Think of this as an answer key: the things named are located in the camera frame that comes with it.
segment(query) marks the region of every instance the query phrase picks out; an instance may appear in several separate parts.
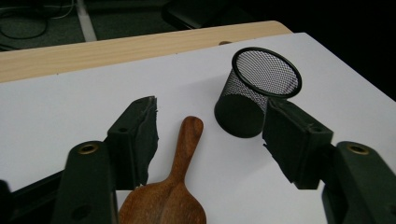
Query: spoon handle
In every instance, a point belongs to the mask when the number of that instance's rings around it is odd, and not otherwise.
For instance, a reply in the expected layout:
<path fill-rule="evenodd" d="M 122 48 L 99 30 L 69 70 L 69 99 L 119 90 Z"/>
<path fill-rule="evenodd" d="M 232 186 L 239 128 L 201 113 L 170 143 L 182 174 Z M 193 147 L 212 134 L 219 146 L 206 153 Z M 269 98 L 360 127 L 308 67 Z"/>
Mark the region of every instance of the spoon handle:
<path fill-rule="evenodd" d="M 184 118 L 179 130 L 177 148 L 169 178 L 184 182 L 192 155 L 203 130 L 204 124 L 200 119 L 194 116 Z"/>

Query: white tabletop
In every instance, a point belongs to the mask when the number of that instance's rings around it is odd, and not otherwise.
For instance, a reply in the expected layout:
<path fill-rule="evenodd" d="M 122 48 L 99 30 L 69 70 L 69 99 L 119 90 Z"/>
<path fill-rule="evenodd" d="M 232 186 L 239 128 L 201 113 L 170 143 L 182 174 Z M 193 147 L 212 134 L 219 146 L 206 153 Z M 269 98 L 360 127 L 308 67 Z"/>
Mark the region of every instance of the white tabletop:
<path fill-rule="evenodd" d="M 333 144 L 375 149 L 396 171 L 396 104 L 307 34 L 278 35 L 159 58 L 0 84 L 0 178 L 20 189 L 64 168 L 75 145 L 104 140 L 134 100 L 158 101 L 159 147 L 148 182 L 164 180 L 181 121 L 193 115 L 204 133 L 186 177 L 207 223 L 326 223 L 318 190 L 297 190 L 260 136 L 224 132 L 213 108 L 241 48 L 273 50 L 299 70 L 290 99 L 334 131 Z M 118 191 L 119 207 L 129 191 Z"/>

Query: wooden spoon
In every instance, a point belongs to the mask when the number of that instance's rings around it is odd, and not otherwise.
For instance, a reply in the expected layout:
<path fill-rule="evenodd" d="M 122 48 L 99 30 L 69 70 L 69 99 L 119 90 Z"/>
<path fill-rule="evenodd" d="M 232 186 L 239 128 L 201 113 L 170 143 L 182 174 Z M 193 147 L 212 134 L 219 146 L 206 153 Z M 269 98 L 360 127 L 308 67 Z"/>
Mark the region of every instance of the wooden spoon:
<path fill-rule="evenodd" d="M 184 182 L 203 129 L 200 119 L 184 118 L 171 173 L 162 182 L 139 187 L 128 195 L 120 209 L 121 224 L 206 223 L 204 208 Z"/>

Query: mesh pencil cup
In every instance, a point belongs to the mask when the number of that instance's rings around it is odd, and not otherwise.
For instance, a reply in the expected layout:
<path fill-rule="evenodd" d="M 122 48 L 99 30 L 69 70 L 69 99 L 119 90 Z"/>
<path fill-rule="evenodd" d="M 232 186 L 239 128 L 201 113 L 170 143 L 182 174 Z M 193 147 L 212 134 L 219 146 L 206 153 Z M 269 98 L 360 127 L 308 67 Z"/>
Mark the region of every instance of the mesh pencil cup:
<path fill-rule="evenodd" d="M 283 56 L 261 48 L 238 50 L 233 69 L 215 105 L 221 128 L 234 136 L 249 138 L 262 131 L 268 97 L 287 99 L 302 87 L 294 65 Z"/>

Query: black cable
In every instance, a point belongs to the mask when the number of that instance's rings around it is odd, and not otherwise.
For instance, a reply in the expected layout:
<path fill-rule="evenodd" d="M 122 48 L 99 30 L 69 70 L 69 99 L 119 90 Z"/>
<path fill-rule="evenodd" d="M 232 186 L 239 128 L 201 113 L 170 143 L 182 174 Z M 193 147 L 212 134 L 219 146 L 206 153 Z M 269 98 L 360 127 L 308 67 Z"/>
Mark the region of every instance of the black cable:
<path fill-rule="evenodd" d="M 15 50 L 17 48 L 14 48 L 10 45 L 5 45 L 5 44 L 0 44 L 0 51 L 10 51 L 10 50 Z"/>
<path fill-rule="evenodd" d="M 57 7 L 58 9 L 51 13 L 50 15 L 45 15 L 45 12 L 43 10 L 40 10 L 40 8 L 42 8 L 41 6 L 35 6 L 34 10 L 35 10 L 35 14 L 32 14 L 30 11 L 29 12 L 21 12 L 21 11 L 7 11 L 4 13 L 0 14 L 0 21 L 4 20 L 4 19 L 9 19 L 9 18 L 21 18 L 21 19 L 27 19 L 30 21 L 42 21 L 43 22 L 43 29 L 38 32 L 38 34 L 34 34 L 34 35 L 28 35 L 28 36 L 15 36 L 15 35 L 10 35 L 7 34 L 4 30 L 3 27 L 1 26 L 0 23 L 0 34 L 8 37 L 10 39 L 32 39 L 32 38 L 36 38 L 39 36 L 42 36 L 44 33 L 47 32 L 48 30 L 48 26 L 49 26 L 49 19 L 57 16 L 63 9 L 64 6 L 64 0 L 60 0 L 60 5 L 59 7 Z"/>
<path fill-rule="evenodd" d="M 8 37 L 10 39 L 32 39 L 32 38 L 36 38 L 36 37 L 43 35 L 48 30 L 48 19 L 44 18 L 40 15 L 29 15 L 28 13 L 22 13 L 22 12 L 17 12 L 17 11 L 9 11 L 9 12 L 4 12 L 4 13 L 0 14 L 0 21 L 3 19 L 9 19 L 9 18 L 21 18 L 21 19 L 27 19 L 27 20 L 31 20 L 31 21 L 42 21 L 44 23 L 43 29 L 40 32 L 38 32 L 38 34 L 28 35 L 28 36 L 9 35 L 6 32 L 4 32 L 3 27 L 0 24 L 0 34 L 5 37 Z"/>

